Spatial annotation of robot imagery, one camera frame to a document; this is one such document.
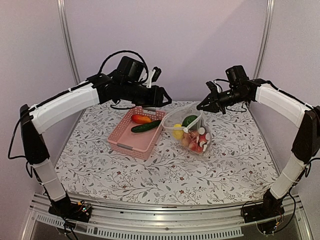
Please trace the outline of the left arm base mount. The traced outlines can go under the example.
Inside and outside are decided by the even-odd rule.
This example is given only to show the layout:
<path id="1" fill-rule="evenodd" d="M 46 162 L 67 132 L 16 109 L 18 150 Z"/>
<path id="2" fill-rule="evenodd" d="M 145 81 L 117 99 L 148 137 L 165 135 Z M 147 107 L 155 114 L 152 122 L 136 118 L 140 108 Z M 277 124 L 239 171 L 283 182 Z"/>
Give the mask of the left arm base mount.
<path id="1" fill-rule="evenodd" d="M 92 205 L 81 200 L 77 203 L 71 202 L 67 196 L 58 201 L 50 201 L 49 214 L 61 217 L 62 219 L 74 220 L 88 223 L 92 215 Z"/>

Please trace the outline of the pink plastic basket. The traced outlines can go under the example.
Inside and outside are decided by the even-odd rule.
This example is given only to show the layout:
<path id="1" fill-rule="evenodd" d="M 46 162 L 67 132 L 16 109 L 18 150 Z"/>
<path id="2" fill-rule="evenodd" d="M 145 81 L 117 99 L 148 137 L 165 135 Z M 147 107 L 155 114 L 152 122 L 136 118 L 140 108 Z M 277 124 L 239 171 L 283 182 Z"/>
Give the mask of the pink plastic basket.
<path id="1" fill-rule="evenodd" d="M 115 129 L 109 135 L 107 141 L 114 151 L 142 160 L 147 160 L 158 141 L 163 130 L 161 125 L 154 129 L 141 133 L 131 132 L 131 128 L 138 124 L 132 121 L 133 115 L 144 115 L 151 120 L 162 120 L 166 112 L 155 108 L 142 108 L 140 106 L 130 109 Z"/>

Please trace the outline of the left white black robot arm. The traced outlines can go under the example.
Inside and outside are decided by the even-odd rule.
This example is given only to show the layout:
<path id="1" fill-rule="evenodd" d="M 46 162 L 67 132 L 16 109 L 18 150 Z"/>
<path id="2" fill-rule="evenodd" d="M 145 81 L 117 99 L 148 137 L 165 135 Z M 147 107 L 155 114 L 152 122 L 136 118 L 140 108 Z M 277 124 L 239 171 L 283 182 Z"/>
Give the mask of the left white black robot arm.
<path id="1" fill-rule="evenodd" d="M 147 87 L 143 82 L 130 82 L 98 73 L 41 103 L 32 107 L 25 104 L 20 108 L 20 118 L 15 127 L 21 128 L 24 148 L 21 157 L 33 167 L 53 206 L 63 217 L 70 217 L 74 213 L 74 205 L 53 167 L 42 134 L 77 112 L 119 100 L 144 108 L 163 107 L 172 103 L 163 87 Z"/>

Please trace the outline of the yellow toy pepper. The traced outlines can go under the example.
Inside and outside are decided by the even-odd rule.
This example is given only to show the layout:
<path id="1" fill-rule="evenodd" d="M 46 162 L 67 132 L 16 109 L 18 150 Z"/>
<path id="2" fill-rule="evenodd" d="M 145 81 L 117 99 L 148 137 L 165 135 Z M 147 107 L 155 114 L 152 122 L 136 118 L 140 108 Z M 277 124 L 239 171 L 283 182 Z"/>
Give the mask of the yellow toy pepper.
<path id="1" fill-rule="evenodd" d="M 174 130 L 172 132 L 173 137 L 178 141 L 182 140 L 184 137 L 184 131 L 180 129 L 182 125 L 180 123 L 177 123 L 173 127 L 174 127 Z"/>

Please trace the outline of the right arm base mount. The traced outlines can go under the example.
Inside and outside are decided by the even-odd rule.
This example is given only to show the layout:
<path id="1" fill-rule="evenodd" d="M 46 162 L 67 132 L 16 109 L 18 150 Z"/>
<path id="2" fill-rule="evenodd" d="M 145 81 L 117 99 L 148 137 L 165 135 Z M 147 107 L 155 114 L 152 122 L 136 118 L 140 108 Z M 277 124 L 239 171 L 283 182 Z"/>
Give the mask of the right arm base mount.
<path id="1" fill-rule="evenodd" d="M 263 235 L 272 235 L 283 222 L 285 210 L 282 205 L 267 209 L 262 203 L 245 202 L 240 210 L 245 223 L 256 223 L 258 231 Z"/>

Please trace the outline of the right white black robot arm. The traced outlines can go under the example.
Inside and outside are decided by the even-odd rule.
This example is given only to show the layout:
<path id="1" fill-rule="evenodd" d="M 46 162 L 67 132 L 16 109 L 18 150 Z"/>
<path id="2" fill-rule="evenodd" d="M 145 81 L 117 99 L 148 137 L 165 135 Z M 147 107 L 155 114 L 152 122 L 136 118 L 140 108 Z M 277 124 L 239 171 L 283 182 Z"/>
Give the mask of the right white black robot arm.
<path id="1" fill-rule="evenodd" d="M 212 81 L 206 83 L 210 93 L 197 105 L 198 110 L 218 113 L 239 102 L 257 102 L 265 105 L 291 121 L 297 134 L 291 148 L 289 160 L 278 179 L 263 196 L 258 213 L 269 218 L 278 210 L 278 205 L 299 182 L 299 177 L 320 149 L 320 108 L 301 103 L 292 95 L 276 88 L 269 80 L 243 77 L 229 81 L 229 90 L 218 92 Z"/>

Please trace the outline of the red toy pepper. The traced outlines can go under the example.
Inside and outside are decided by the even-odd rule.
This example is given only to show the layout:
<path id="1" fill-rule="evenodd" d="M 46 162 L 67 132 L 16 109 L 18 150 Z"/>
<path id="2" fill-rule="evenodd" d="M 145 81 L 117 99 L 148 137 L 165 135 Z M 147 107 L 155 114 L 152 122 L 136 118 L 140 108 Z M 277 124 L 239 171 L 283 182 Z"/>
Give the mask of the red toy pepper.
<path id="1" fill-rule="evenodd" d="M 191 142 L 189 145 L 189 149 L 197 154 L 200 154 L 203 152 L 203 148 L 199 146 L 197 143 Z"/>

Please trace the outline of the green toy pepper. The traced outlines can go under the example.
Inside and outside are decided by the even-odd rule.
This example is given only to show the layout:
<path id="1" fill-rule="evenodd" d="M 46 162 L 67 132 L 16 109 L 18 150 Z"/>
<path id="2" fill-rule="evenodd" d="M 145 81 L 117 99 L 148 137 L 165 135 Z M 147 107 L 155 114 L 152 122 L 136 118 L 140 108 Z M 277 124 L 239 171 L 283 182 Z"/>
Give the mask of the green toy pepper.
<path id="1" fill-rule="evenodd" d="M 189 115 L 187 117 L 184 118 L 183 122 L 182 122 L 182 126 L 183 127 L 187 127 L 188 125 L 190 125 L 194 120 L 197 119 L 197 115 Z"/>

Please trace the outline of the green toy cucumber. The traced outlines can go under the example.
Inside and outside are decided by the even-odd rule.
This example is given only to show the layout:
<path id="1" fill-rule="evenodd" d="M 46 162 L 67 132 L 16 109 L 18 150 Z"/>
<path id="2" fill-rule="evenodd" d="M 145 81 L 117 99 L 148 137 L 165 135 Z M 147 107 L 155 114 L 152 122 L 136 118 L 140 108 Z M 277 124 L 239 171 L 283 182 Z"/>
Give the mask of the green toy cucumber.
<path id="1" fill-rule="evenodd" d="M 154 120 L 131 128 L 132 133 L 144 133 L 157 128 L 161 124 L 161 120 Z"/>

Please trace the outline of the clear zip top bag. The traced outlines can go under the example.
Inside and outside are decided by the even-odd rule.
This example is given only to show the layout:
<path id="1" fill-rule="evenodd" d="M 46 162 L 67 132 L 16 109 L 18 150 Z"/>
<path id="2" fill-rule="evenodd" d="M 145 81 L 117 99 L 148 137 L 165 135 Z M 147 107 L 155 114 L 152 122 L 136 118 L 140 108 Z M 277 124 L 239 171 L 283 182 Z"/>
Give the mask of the clear zip top bag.
<path id="1" fill-rule="evenodd" d="M 187 127 L 182 126 L 179 129 L 183 130 L 184 133 L 188 133 L 190 131 L 198 131 L 200 134 L 202 134 L 201 132 L 209 132 L 211 135 L 211 142 L 209 144 L 209 149 L 205 153 L 197 154 L 197 153 L 194 153 L 194 152 L 188 150 L 184 146 L 182 146 L 182 147 L 185 148 L 186 150 L 198 155 L 198 156 L 207 157 L 209 155 L 209 151 L 210 151 L 210 147 L 211 147 L 211 143 L 212 143 L 212 134 L 211 134 L 211 130 L 206 122 L 206 117 L 205 117 L 204 112 L 202 110 L 197 110 L 198 104 L 199 104 L 198 102 L 192 102 L 188 105 L 174 109 L 173 111 L 171 111 L 165 115 L 165 117 L 161 121 L 161 125 L 166 131 L 168 131 L 171 134 L 173 139 L 180 146 L 182 146 L 181 140 L 177 140 L 173 136 L 173 130 L 175 129 L 174 125 L 175 124 L 182 125 L 185 117 L 190 116 L 190 115 L 196 115 L 197 116 L 196 120 L 194 120 Z"/>

